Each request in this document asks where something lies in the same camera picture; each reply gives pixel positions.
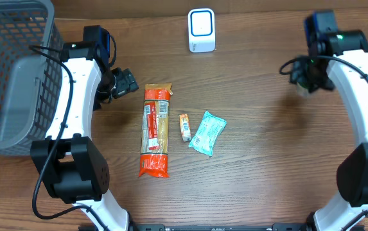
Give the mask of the teal wet wipes pack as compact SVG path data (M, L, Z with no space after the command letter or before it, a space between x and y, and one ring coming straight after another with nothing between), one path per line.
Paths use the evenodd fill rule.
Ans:
M215 142L226 125L227 121L225 119L205 111L198 130L188 147L212 157Z

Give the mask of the green lid jar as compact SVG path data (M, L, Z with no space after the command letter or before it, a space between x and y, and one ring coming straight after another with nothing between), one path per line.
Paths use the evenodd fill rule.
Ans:
M297 89L298 95L300 95L300 96L302 96L304 98L307 98L310 95L308 89L305 88L305 87L302 87L299 84L297 84L296 89Z

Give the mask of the orange spaghetti packet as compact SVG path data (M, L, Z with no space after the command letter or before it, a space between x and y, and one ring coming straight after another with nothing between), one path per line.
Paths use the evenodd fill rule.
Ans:
M145 85L139 176L167 178L171 83Z

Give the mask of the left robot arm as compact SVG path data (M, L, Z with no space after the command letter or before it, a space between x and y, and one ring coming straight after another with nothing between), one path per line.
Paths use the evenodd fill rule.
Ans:
M45 138L31 144L30 156L39 172L32 209L40 219L83 211L93 230L137 230L130 213L109 189L106 159L91 139L92 114L139 86L129 69L114 68L116 42L99 25L86 26L80 42L65 43L58 57L50 47L30 49L57 63L62 86Z

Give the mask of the small orange snack box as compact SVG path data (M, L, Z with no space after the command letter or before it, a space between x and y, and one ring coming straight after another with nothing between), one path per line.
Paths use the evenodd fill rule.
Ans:
M191 129L189 123L189 117L187 114L181 114L179 116L180 132L184 142L189 142L192 139Z

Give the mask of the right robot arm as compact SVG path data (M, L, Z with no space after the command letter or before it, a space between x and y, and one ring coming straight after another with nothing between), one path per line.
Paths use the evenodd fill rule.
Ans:
M340 30L332 11L308 16L304 30L308 55L291 60L290 83L308 94L337 90L356 146L337 169L337 193L305 229L350 230L368 216L368 41L360 30Z

